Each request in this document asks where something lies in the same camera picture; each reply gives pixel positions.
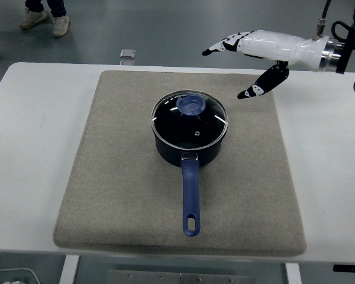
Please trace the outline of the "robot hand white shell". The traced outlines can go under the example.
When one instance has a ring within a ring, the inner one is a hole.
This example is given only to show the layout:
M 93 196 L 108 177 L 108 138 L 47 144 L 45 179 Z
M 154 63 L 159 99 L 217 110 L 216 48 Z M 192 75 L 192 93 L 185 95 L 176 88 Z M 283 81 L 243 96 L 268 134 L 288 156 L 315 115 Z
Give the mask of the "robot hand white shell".
M 269 59 L 276 62 L 267 69 L 238 99 L 264 95 L 280 85 L 289 76 L 289 66 L 301 64 L 308 70 L 323 72 L 327 68 L 326 46 L 329 37 L 318 40 L 304 39 L 294 35 L 256 30 L 229 35 L 202 52 L 209 56 L 215 52 L 241 52 L 246 56 Z

